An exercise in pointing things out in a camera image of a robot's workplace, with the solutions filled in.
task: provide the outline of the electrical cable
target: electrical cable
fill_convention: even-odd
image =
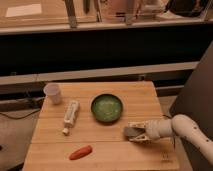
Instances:
[[[9,118],[9,119],[20,120],[20,119],[27,118],[28,116],[33,115],[34,113],[37,113],[37,112],[39,112],[40,110],[41,110],[41,109],[35,110],[35,111],[33,111],[33,112],[31,112],[31,113],[29,113],[29,114],[27,114],[27,115],[25,115],[25,116],[22,116],[22,117],[13,117],[13,116],[10,116],[10,115],[8,115],[8,114],[1,113],[1,112],[0,112],[0,115],[1,115],[1,116],[4,116],[4,117],[6,117],[6,118]]]

